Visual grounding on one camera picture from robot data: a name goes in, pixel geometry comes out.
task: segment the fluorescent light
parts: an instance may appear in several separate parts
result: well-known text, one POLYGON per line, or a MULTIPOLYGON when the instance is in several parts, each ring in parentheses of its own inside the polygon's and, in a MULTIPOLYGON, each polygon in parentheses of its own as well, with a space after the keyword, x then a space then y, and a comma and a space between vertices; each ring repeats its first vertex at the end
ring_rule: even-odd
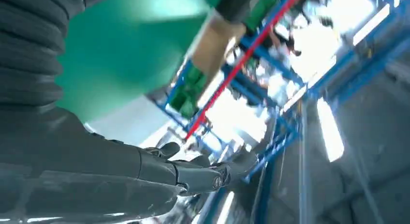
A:
POLYGON ((306 86, 303 86, 284 106, 281 114, 288 111, 306 93, 306 86))
POLYGON ((29 218, 27 220, 28 223, 32 222, 41 222, 41 221, 47 221, 47 220, 53 220, 53 219, 60 219, 61 217, 52 217, 52 218, 29 218))
POLYGON ((368 21, 354 36, 353 45, 362 41, 378 24, 380 24, 390 13, 390 5, 385 5, 374 17, 368 21))
POLYGON ((104 214, 105 216, 112 216, 112 217, 117 217, 117 216, 122 216, 125 213, 108 213, 108 214, 104 214))
POLYGON ((235 194, 230 192, 226 197, 225 204, 223 204, 222 211, 220 212, 220 216, 218 218, 217 224, 225 224, 226 219, 228 218, 229 209, 231 208, 232 201, 234 200, 235 194))
POLYGON ((330 162, 333 162, 343 155, 345 147, 340 137, 332 110, 323 98, 318 100, 317 109, 326 147, 327 158, 330 162))
POLYGON ((393 0, 393 6, 396 8, 400 4, 400 0, 393 0))

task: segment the blue steel frame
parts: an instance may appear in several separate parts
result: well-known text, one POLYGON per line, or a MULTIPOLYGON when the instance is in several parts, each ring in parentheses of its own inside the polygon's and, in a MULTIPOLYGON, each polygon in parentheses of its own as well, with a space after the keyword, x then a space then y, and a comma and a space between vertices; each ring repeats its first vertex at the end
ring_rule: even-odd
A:
MULTIPOLYGON (((270 15, 269 19, 273 18, 276 15, 276 12, 279 10, 279 8, 286 2, 286 0, 283 0, 281 4, 278 6, 277 9, 270 15)), ((386 2, 390 3, 390 6, 393 7, 393 0, 387 0, 386 2)), ((375 28, 373 29, 361 42, 372 42, 373 37, 375 35, 379 35, 383 33, 387 27, 394 22, 398 17, 401 17, 403 13, 406 10, 406 7, 408 6, 409 0, 401 0, 400 5, 397 8, 392 8, 390 14, 375 28)), ((388 60, 391 58, 394 58, 398 54, 402 53, 404 50, 408 49, 410 47, 410 29, 407 27, 401 34, 398 35, 398 37, 394 38, 390 44, 388 44, 385 48, 383 48, 381 51, 376 53, 371 59, 365 60, 362 64, 362 70, 353 76, 350 80, 348 80, 344 86, 340 88, 340 90, 337 92, 337 94, 333 97, 325 97, 325 99, 328 101, 328 103, 331 105, 331 108, 333 110, 337 109, 337 106, 340 105, 342 102, 346 101, 350 96, 352 96, 357 90, 359 90, 363 85, 368 83, 378 72, 382 71, 383 68, 385 67, 386 63, 388 60)), ((245 46, 249 46, 252 42, 252 39, 248 39, 244 37, 241 40, 241 43, 245 46)), ((290 72, 288 69, 286 69, 283 64, 278 62, 276 59, 272 58, 269 56, 268 52, 266 49, 263 47, 258 47, 255 50, 255 54, 258 56, 268 60, 273 66, 278 68, 282 73, 291 78, 292 81, 295 83, 299 84, 300 86, 308 86, 307 84, 304 84, 302 79, 296 75, 295 73, 290 72)), ((335 66, 333 66, 318 82, 316 82, 315 85, 313 85, 311 88, 308 88, 305 95, 302 96, 301 99, 313 99, 317 100, 319 99, 321 95, 321 90, 323 87, 325 87, 335 76, 337 76, 338 72, 340 69, 345 67, 349 62, 354 60, 356 57, 356 52, 352 49, 348 53, 346 53, 341 59, 337 61, 335 66)), ((184 83, 184 76, 186 75, 187 70, 190 68, 190 60, 187 61, 186 65, 182 69, 180 76, 178 77, 178 80, 173 87, 167 101, 164 104, 157 104, 157 106, 163 110, 170 118, 175 120, 177 124, 179 124, 184 131, 187 131, 188 128, 190 127, 191 123, 184 125, 178 117, 176 117, 173 113, 167 110, 167 105, 170 102, 170 99, 172 96, 175 94, 175 90, 178 86, 181 86, 184 83)), ((248 97, 250 100, 258 103, 258 104, 263 104, 263 102, 256 97, 254 94, 251 94, 245 87, 240 85, 239 83, 233 81, 231 84, 235 89, 237 89, 239 92, 243 93, 246 97, 248 97)), ((266 100, 269 101, 269 97, 265 93, 260 94, 262 97, 264 97, 266 100)), ((291 145, 295 139, 298 138, 299 132, 298 132, 298 126, 299 126, 299 120, 297 118, 297 115, 295 113, 295 105, 289 109, 287 112, 284 114, 280 113, 274 113, 273 115, 276 115, 278 118, 278 125, 283 125, 285 126, 285 133, 275 133, 275 139, 274 144, 270 146, 264 153, 259 155, 260 162, 257 164, 257 166, 250 172, 248 175, 248 178, 250 178, 252 175, 255 174, 258 170, 260 170, 266 162, 270 162, 268 164, 269 171, 273 171, 273 162, 271 162, 272 159, 277 157, 283 150, 291 145), (292 123, 289 123, 286 121, 285 117, 291 117, 295 118, 295 120, 292 123)), ((207 129, 208 132, 212 133, 221 143, 223 141, 216 136, 209 128, 207 129)), ((194 134, 195 138, 198 141, 202 142, 202 139, 200 136, 197 134, 194 134)), ((264 187, 270 187, 271 179, 262 181, 264 183, 264 187)), ((261 200, 259 202, 259 209, 258 209, 258 215, 256 215, 257 223, 264 223, 264 219, 261 217, 265 217, 265 212, 266 212, 266 204, 267 200, 269 198, 269 189, 264 189, 263 190, 263 195, 261 196, 261 200)))
MULTIPOLYGON (((406 10, 406 6, 408 6, 410 0, 401 0, 401 4, 395 9, 391 10, 390 15, 385 18, 371 33, 369 33, 364 40, 362 41, 370 41, 373 39, 373 36, 379 35, 383 33, 383 31, 388 27, 389 24, 393 23, 397 17, 404 14, 406 10)), ((396 35, 394 39, 390 41, 387 46, 385 46, 382 50, 378 51, 371 59, 366 60, 363 63, 362 70, 353 76, 350 80, 348 80, 340 89, 337 91, 336 96, 327 98, 332 110, 336 110, 337 107, 345 102, 349 97, 351 97, 355 92, 357 92, 362 86, 366 85, 373 77, 375 77, 379 72, 381 72, 386 63, 389 60, 397 57, 399 54, 403 53, 405 50, 410 49, 410 28, 406 26, 402 32, 396 35)), ((328 83, 338 72, 340 68, 342 68, 346 63, 353 59, 355 56, 354 51, 348 52, 345 57, 340 60, 331 70, 327 72, 327 74, 322 77, 322 79, 313 87, 307 90, 307 94, 309 98, 313 98, 317 100, 319 98, 319 91, 322 86, 328 83)), ((265 155, 265 160, 262 161, 261 164, 257 165, 258 168, 261 168, 263 164, 269 160, 272 160, 273 157, 278 156, 282 150, 285 149, 288 145, 290 145, 293 140, 296 139, 296 135, 299 133, 295 133, 294 138, 289 139, 288 141, 284 141, 281 145, 277 145, 276 147, 273 146, 273 150, 270 154, 265 155)), ((263 224, 266 223, 266 210, 267 210, 267 202, 270 197, 270 190, 272 180, 264 180, 263 187, 266 188, 263 190, 263 194, 261 195, 261 199, 259 201, 259 209, 258 214, 256 215, 256 223, 263 224)))

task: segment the blue metal shelving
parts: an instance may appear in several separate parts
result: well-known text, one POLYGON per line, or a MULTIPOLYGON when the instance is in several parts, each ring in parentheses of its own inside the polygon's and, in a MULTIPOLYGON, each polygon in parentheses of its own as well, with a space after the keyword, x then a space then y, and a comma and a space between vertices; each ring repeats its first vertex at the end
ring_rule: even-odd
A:
MULTIPOLYGON (((282 2, 280 5, 278 5, 278 8, 273 11, 273 13, 269 16, 270 19, 272 19, 276 13, 279 10, 279 7, 282 6, 285 3, 282 2)), ((403 17, 404 13, 409 7, 409 0, 401 0, 400 4, 397 7, 394 7, 394 0, 383 0, 385 4, 390 4, 390 14, 379 24, 377 27, 375 27, 361 42, 365 43, 371 43, 374 41, 374 36, 380 35, 381 33, 384 33, 384 31, 391 26, 391 24, 395 23, 397 19, 400 19, 403 17)), ((251 43, 253 42, 253 39, 248 39, 248 38, 243 38, 241 43, 244 46, 250 46, 251 43)), ((272 110, 279 111, 281 112, 278 113, 273 113, 272 115, 275 115, 278 119, 278 128, 275 128, 276 133, 273 141, 273 145, 270 146, 264 153, 261 153, 259 155, 260 162, 258 165, 251 171, 249 174, 249 177, 251 177, 255 172, 260 170, 261 168, 266 166, 266 162, 270 162, 268 164, 269 167, 269 172, 272 173, 272 168, 273 168, 273 163, 272 160, 277 157, 283 150, 291 145, 295 139, 297 139, 300 136, 299 133, 299 126, 300 126, 300 115, 299 112, 297 111, 296 107, 299 104, 301 100, 318 100, 319 98, 323 97, 331 106, 333 110, 337 109, 337 107, 346 101, 349 97, 351 97, 356 91, 358 91, 363 85, 367 84, 378 72, 382 71, 386 63, 391 60, 392 58, 396 57, 403 51, 407 50, 410 48, 410 29, 409 26, 405 26, 403 31, 400 32, 399 34, 395 35, 392 37, 387 44, 384 45, 382 49, 378 49, 375 54, 368 58, 368 59, 362 59, 361 60, 361 69, 351 78, 346 80, 342 86, 336 90, 334 94, 331 94, 331 96, 328 96, 328 94, 323 94, 323 89, 328 86, 328 84, 338 76, 340 73, 340 70, 345 68, 347 64, 352 62, 352 60, 357 58, 357 52, 355 49, 351 49, 348 51, 344 56, 342 56, 336 64, 327 71, 327 73, 319 80, 317 81, 314 85, 310 85, 308 83, 304 83, 302 79, 295 73, 289 71, 283 64, 281 64, 279 61, 276 59, 272 58, 269 56, 267 49, 264 49, 263 47, 258 47, 256 48, 254 54, 258 55, 259 57, 262 57, 266 59, 269 63, 272 64, 272 66, 275 66, 278 70, 280 70, 285 76, 288 78, 291 78, 292 81, 296 84, 298 84, 301 89, 303 90, 303 94, 297 99, 296 102, 294 102, 294 105, 286 110, 283 110, 283 107, 277 106, 277 103, 272 101, 271 98, 267 96, 266 93, 264 93, 260 88, 256 88, 256 90, 260 91, 259 96, 255 96, 254 94, 250 93, 247 88, 243 87, 240 83, 237 83, 235 80, 232 82, 231 86, 234 87, 237 91, 242 93, 244 96, 246 96, 248 99, 252 100, 256 104, 264 104, 263 101, 261 101, 260 97, 263 97, 265 100, 267 100, 267 105, 274 107, 272 110)), ((223 71, 226 72, 226 70, 229 71, 230 67, 229 65, 225 64, 223 71)), ((184 125, 181 122, 181 118, 177 117, 175 114, 173 114, 170 110, 168 110, 167 105, 170 102, 170 99, 175 93, 175 90, 178 86, 181 86, 184 83, 184 75, 186 74, 186 71, 190 68, 190 60, 185 64, 184 68, 182 69, 178 80, 176 81, 175 86, 173 87, 169 98, 164 104, 157 104, 157 106, 162 109, 170 118, 174 119, 182 128, 184 131, 188 131, 189 128, 191 127, 191 123, 188 123, 187 125, 184 125)), ((205 130, 208 133, 213 134, 223 145, 225 144, 216 134, 212 132, 209 128, 205 127, 205 130)), ((198 141, 201 141, 201 137, 198 134, 194 135, 198 141)), ((270 186, 270 181, 264 182, 264 187, 270 186)), ((267 204, 267 201, 264 199, 269 198, 269 190, 264 189, 264 194, 261 196, 261 201, 259 202, 261 206, 264 206, 267 204)), ((261 217, 265 216, 265 209, 260 209, 260 213, 256 215, 258 217, 257 223, 264 223, 263 218, 261 217)))

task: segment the white wall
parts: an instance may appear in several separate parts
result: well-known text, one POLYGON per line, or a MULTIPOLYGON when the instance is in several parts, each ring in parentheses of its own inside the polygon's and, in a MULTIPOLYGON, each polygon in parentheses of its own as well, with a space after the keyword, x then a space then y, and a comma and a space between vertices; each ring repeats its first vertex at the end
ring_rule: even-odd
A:
POLYGON ((116 139, 126 144, 140 146, 153 134, 150 143, 165 134, 170 119, 145 96, 141 96, 111 114, 88 123, 89 127, 107 139, 116 139))

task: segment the metal rack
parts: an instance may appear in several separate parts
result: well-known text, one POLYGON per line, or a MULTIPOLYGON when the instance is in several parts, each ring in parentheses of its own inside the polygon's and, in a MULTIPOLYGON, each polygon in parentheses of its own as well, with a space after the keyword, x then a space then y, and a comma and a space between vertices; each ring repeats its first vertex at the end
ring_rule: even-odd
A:
MULTIPOLYGON (((172 112, 167 108, 171 98, 173 97, 175 90, 184 83, 184 75, 187 73, 188 69, 191 67, 191 61, 188 60, 183 66, 181 73, 172 88, 168 99, 163 104, 157 104, 158 108, 163 110, 170 118, 176 121, 183 130, 187 133, 185 140, 188 139, 191 135, 194 136, 198 141, 202 141, 202 138, 199 134, 196 133, 196 130, 202 126, 205 133, 210 133, 215 136, 222 146, 226 146, 227 143, 224 143, 221 138, 219 138, 212 130, 207 127, 203 121, 206 111, 213 105, 213 103, 220 96, 222 91, 231 83, 233 87, 237 88, 238 91, 242 92, 248 99, 254 100, 261 103, 262 101, 258 100, 251 93, 247 92, 246 88, 238 84, 234 78, 244 63, 253 55, 258 55, 261 58, 266 59, 272 66, 275 66, 280 70, 285 76, 291 78, 291 80, 301 86, 301 89, 293 96, 285 105, 285 107, 276 107, 277 112, 273 113, 278 119, 276 130, 286 130, 284 133, 276 134, 277 139, 275 139, 274 144, 269 147, 266 152, 259 155, 260 162, 259 164, 251 171, 249 176, 252 176, 256 171, 260 170, 266 162, 272 160, 275 156, 280 154, 287 146, 289 146, 295 139, 299 136, 299 126, 300 126, 300 115, 295 110, 296 105, 301 101, 315 101, 323 97, 332 107, 333 110, 346 101, 353 93, 355 93, 361 86, 365 85, 372 79, 378 72, 382 71, 391 58, 394 58, 403 50, 409 46, 409 35, 408 29, 403 30, 402 33, 397 35, 390 43, 385 46, 383 49, 377 51, 373 57, 368 59, 363 59, 362 69, 347 80, 343 86, 337 90, 335 94, 330 96, 329 94, 324 94, 323 90, 326 88, 328 83, 332 81, 335 77, 338 76, 338 73, 343 69, 348 63, 353 61, 357 57, 357 51, 355 48, 349 50, 344 54, 336 64, 328 70, 318 81, 315 83, 304 83, 302 79, 294 72, 289 71, 281 62, 271 57, 267 49, 259 46, 263 39, 267 37, 270 26, 275 25, 283 14, 288 11, 296 0, 282 0, 282 2, 272 11, 271 15, 267 18, 267 24, 261 28, 261 31, 253 39, 244 37, 241 40, 241 43, 245 46, 248 46, 247 52, 239 60, 226 77, 225 80, 221 83, 218 89, 215 91, 213 96, 209 99, 206 105, 199 110, 195 117, 188 122, 188 124, 183 124, 183 118, 180 117, 176 112, 172 112)), ((393 6, 394 0, 384 0, 386 4, 390 4, 390 14, 379 24, 377 25, 362 41, 361 43, 370 43, 373 42, 375 35, 379 35, 385 31, 385 29, 392 24, 397 18, 400 18, 406 10, 406 7, 409 3, 409 0, 402 0, 398 7, 393 6)), ((267 94, 261 93, 269 105, 276 106, 276 102, 267 96, 267 94)))
MULTIPOLYGON (((266 217, 266 210, 267 210, 267 201, 269 199, 269 193, 270 193, 270 186, 271 186, 271 177, 273 173, 273 159, 281 154, 286 147, 294 143, 295 140, 300 139, 301 143, 304 143, 304 134, 301 131, 302 129, 305 129, 305 124, 306 122, 302 122, 302 116, 300 110, 297 109, 297 107, 300 107, 301 103, 310 101, 310 102, 315 102, 319 98, 324 98, 330 105, 331 109, 335 111, 337 107, 345 102, 349 97, 351 97, 356 91, 358 91, 362 86, 367 84, 377 73, 381 72, 386 64, 393 59, 394 57, 397 57, 399 54, 401 54, 403 51, 408 49, 410 47, 410 28, 409 26, 404 26, 403 30, 399 32, 398 34, 395 35, 395 37, 391 38, 391 40, 383 46, 383 48, 378 49, 372 57, 367 57, 367 58, 360 58, 358 55, 360 54, 359 51, 357 51, 357 48, 360 48, 364 45, 370 45, 369 43, 374 42, 374 37, 375 36, 380 36, 383 35, 384 32, 393 24, 395 23, 398 19, 403 18, 406 10, 409 8, 409 0, 400 0, 400 4, 396 5, 394 4, 394 0, 379 0, 380 2, 383 2, 383 6, 389 5, 388 9, 390 10, 389 15, 380 23, 378 24, 370 33, 364 37, 360 41, 360 43, 350 49, 347 53, 343 54, 340 59, 337 60, 336 64, 329 69, 319 80, 313 82, 313 83, 304 83, 302 79, 296 75, 295 73, 289 71, 286 69, 280 62, 278 62, 276 59, 272 58, 269 56, 268 52, 266 49, 262 48, 260 43, 262 40, 268 35, 269 31, 269 26, 272 24, 276 24, 278 20, 283 16, 283 14, 293 5, 295 0, 283 0, 283 2, 278 5, 278 7, 272 12, 270 17, 268 18, 267 25, 265 25, 260 33, 255 36, 253 39, 248 39, 248 38, 243 38, 241 40, 241 43, 245 46, 247 46, 249 49, 245 53, 244 57, 240 59, 239 63, 231 67, 227 64, 225 64, 223 67, 224 72, 229 72, 226 73, 226 78, 225 81, 220 85, 220 87, 217 89, 217 91, 213 94, 211 99, 207 102, 205 107, 201 109, 195 118, 192 120, 192 122, 188 123, 187 125, 183 125, 177 117, 173 116, 169 111, 166 110, 167 103, 169 102, 169 99, 167 102, 163 105, 158 105, 162 110, 164 110, 171 118, 176 120, 187 132, 186 139, 193 135, 195 136, 198 140, 200 140, 200 136, 196 134, 196 129, 202 125, 202 121, 204 120, 204 116, 206 111, 212 106, 212 104, 215 102, 215 100, 219 97, 221 92, 231 83, 231 85, 238 90, 240 93, 242 93, 244 96, 246 96, 248 99, 254 101, 257 104, 262 104, 263 102, 260 101, 256 96, 254 96, 252 93, 249 93, 246 88, 241 86, 239 83, 237 83, 234 78, 237 74, 237 72, 240 70, 241 66, 246 62, 246 60, 252 55, 256 54, 261 58, 266 59, 272 66, 275 66, 278 70, 280 70, 285 76, 288 78, 291 78, 291 80, 298 84, 301 89, 299 90, 298 93, 294 97, 292 97, 288 103, 285 105, 285 107, 278 107, 277 104, 272 101, 267 94, 261 93, 262 97, 266 99, 268 102, 268 106, 273 106, 275 107, 272 110, 275 110, 276 112, 273 113, 272 115, 275 115, 277 117, 277 126, 275 127, 275 133, 274 133, 274 139, 273 139, 273 144, 264 152, 259 155, 260 162, 258 165, 250 172, 248 178, 250 178, 252 175, 254 175, 258 170, 263 169, 266 173, 266 176, 264 180, 261 181, 263 184, 261 187, 261 195, 259 196, 260 199, 257 201, 256 204, 256 214, 254 215, 255 217, 255 222, 256 223, 264 223, 264 218, 266 217), (360 60, 360 69, 357 70, 357 72, 350 76, 348 79, 346 79, 341 86, 339 86, 333 93, 329 94, 326 91, 326 88, 329 86, 329 84, 338 76, 340 76, 340 71, 346 67, 346 65, 350 64, 352 61, 357 60, 359 58, 360 60)), ((176 85, 173 88, 173 91, 180 86, 183 83, 183 76, 185 72, 187 71, 188 67, 190 66, 190 63, 185 65, 185 68, 182 70, 178 81, 176 82, 176 85)), ((206 129, 205 130, 209 133, 212 133, 212 130, 206 129)), ((308 167, 306 166, 306 162, 302 162, 301 164, 301 170, 304 171, 301 176, 306 175, 306 170, 308 170, 308 167)), ((306 195, 306 193, 309 193, 308 191, 308 186, 306 186, 307 182, 306 179, 301 181, 305 183, 305 185, 302 184, 302 187, 304 187, 300 193, 301 193, 301 206, 300 206, 300 212, 304 213, 303 217, 301 216, 300 223, 314 223, 314 218, 321 217, 321 215, 325 215, 327 212, 330 210, 334 209, 337 207, 340 203, 344 202, 346 199, 352 199, 352 197, 357 197, 357 194, 352 194, 350 196, 347 196, 343 198, 340 203, 334 204, 333 206, 328 207, 325 209, 321 214, 318 216, 313 217, 311 214, 309 214, 309 211, 307 210, 308 207, 306 204, 309 203, 309 196, 306 195)), ((369 186, 373 186, 373 184, 370 181, 363 181, 361 183, 363 186, 363 191, 358 192, 360 195, 364 195, 368 198, 369 204, 372 207, 373 214, 375 215, 375 220, 377 220, 377 223, 383 223, 382 219, 380 218, 378 214, 378 209, 371 203, 371 193, 369 192, 369 186)), ((220 198, 223 196, 225 192, 224 191, 219 191, 217 193, 217 198, 220 198)), ((209 214, 214 214, 215 210, 209 211, 209 214)))

